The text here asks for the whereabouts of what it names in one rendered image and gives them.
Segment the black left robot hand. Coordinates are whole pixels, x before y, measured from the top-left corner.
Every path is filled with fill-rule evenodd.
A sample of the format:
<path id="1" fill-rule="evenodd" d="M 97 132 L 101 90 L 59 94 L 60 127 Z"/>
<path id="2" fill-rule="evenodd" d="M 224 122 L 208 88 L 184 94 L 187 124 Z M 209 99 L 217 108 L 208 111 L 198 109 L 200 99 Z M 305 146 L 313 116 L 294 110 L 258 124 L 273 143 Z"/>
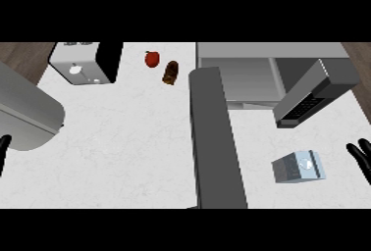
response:
<path id="1" fill-rule="evenodd" d="M 5 160 L 5 153 L 7 148 L 11 142 L 11 135 L 5 134 L 0 137 L 0 176 L 2 173 L 2 167 L 4 167 L 4 160 Z"/>

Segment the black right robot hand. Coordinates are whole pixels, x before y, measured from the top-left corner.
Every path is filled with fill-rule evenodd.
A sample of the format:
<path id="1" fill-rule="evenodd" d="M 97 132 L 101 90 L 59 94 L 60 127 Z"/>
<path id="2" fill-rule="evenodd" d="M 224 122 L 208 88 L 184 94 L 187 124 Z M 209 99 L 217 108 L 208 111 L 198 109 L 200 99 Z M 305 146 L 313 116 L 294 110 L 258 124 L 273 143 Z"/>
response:
<path id="1" fill-rule="evenodd" d="M 351 143 L 345 144 L 345 150 L 351 155 L 365 179 L 371 184 L 371 142 L 365 138 L 360 138 L 357 140 L 357 145 L 353 145 Z"/>

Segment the pale blue milk carton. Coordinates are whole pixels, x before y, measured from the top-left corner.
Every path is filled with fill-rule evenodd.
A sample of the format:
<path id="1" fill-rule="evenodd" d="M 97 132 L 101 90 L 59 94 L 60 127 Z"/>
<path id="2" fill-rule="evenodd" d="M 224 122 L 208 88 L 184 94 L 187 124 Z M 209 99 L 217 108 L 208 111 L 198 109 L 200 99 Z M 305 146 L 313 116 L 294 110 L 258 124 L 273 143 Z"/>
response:
<path id="1" fill-rule="evenodd" d="M 326 178 L 319 154 L 313 150 L 295 151 L 271 162 L 276 183 L 298 183 Z"/>

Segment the grey microwave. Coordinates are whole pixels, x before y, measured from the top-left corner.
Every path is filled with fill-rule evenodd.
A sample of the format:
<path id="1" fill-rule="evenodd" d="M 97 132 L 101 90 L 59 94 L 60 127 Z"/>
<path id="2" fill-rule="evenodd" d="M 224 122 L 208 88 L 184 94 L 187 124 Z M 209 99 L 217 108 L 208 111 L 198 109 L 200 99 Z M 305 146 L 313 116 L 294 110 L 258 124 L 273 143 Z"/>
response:
<path id="1" fill-rule="evenodd" d="M 195 65 L 215 68 L 230 110 L 268 110 L 292 128 L 359 83 L 336 42 L 198 42 Z"/>

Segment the dark grey microwave door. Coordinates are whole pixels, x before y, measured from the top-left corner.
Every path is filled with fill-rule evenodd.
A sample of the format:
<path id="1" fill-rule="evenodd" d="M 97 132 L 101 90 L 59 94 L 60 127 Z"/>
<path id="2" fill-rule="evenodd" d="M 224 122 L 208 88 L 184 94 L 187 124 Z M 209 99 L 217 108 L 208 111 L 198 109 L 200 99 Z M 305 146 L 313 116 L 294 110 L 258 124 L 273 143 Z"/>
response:
<path id="1" fill-rule="evenodd" d="M 199 209 L 246 209 L 218 69 L 195 69 L 187 82 L 196 206 Z"/>

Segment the silver and black toaster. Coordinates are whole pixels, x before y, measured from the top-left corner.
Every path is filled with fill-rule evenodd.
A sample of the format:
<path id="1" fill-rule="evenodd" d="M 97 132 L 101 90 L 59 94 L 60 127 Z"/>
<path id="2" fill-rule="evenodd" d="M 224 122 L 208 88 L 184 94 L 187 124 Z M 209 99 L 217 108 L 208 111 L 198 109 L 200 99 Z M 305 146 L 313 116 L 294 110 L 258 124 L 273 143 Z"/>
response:
<path id="1" fill-rule="evenodd" d="M 73 85 L 113 83 L 121 42 L 57 42 L 47 62 Z"/>

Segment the red pepper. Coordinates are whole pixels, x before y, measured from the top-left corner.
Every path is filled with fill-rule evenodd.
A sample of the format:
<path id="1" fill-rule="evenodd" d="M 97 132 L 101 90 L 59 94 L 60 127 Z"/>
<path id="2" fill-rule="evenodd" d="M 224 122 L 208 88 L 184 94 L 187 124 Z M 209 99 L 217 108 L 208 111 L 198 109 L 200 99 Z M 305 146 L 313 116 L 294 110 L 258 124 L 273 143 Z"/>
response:
<path id="1" fill-rule="evenodd" d="M 149 68 L 155 68 L 159 64 L 159 53 L 155 51 L 146 51 L 144 64 Z"/>

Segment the brown bottle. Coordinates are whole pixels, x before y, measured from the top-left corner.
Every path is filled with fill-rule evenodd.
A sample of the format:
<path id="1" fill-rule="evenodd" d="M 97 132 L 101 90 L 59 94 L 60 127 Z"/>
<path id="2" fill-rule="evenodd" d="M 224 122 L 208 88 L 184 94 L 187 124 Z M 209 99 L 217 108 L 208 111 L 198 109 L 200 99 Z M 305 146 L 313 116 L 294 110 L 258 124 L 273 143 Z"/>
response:
<path id="1" fill-rule="evenodd" d="M 174 84 L 177 75 L 178 75 L 178 63 L 175 61 L 171 61 L 165 67 L 162 82 L 165 84 Z"/>

